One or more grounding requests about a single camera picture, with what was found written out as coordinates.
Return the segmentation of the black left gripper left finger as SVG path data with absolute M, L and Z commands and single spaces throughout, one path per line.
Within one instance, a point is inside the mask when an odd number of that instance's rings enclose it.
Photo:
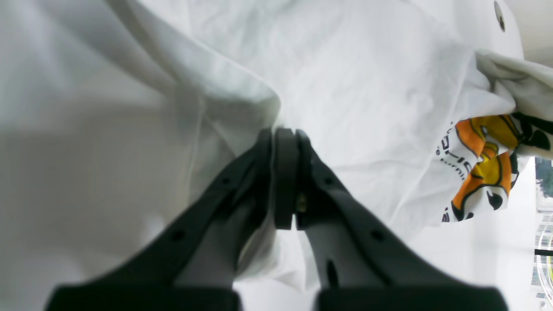
M 241 311 L 232 285 L 243 247 L 268 214 L 271 130 L 232 161 L 144 250 L 81 285 L 55 289 L 47 311 Z

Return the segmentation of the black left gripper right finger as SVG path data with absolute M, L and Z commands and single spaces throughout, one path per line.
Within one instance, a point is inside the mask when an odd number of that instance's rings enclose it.
M 321 289 L 316 311 L 506 311 L 496 288 L 454 279 L 355 200 L 301 130 L 274 134 L 274 223 L 304 233 Z

